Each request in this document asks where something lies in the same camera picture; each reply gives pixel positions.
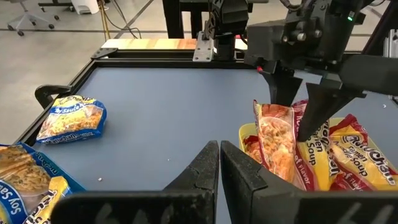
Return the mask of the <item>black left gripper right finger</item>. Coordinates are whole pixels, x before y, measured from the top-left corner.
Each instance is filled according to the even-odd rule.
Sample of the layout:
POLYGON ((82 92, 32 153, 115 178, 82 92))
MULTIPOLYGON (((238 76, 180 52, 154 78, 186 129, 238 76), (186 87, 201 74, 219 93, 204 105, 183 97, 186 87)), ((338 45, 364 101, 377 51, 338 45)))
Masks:
POLYGON ((232 223, 397 223, 397 192, 306 192, 229 141, 221 175, 232 223))

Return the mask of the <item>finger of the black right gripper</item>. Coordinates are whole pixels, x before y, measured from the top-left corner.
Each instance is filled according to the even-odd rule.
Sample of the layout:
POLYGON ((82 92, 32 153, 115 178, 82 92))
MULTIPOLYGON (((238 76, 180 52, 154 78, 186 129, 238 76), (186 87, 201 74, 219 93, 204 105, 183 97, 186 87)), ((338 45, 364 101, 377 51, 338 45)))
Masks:
POLYGON ((308 103, 297 132, 298 141, 306 141, 325 121, 355 98, 366 92, 397 95, 397 59, 375 55, 354 55, 338 73, 341 86, 327 87, 307 83, 308 103))
POLYGON ((268 83, 271 104, 290 106, 303 80, 295 77, 294 71, 271 74, 261 70, 259 73, 268 83))

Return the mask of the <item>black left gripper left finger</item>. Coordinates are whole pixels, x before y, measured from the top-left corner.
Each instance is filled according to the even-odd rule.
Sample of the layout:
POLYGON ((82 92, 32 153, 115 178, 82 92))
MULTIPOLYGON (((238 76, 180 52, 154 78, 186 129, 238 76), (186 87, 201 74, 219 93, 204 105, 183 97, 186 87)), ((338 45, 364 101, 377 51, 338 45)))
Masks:
POLYGON ((219 146, 209 141, 194 160, 162 190, 69 195, 54 206, 53 224, 214 223, 219 146))

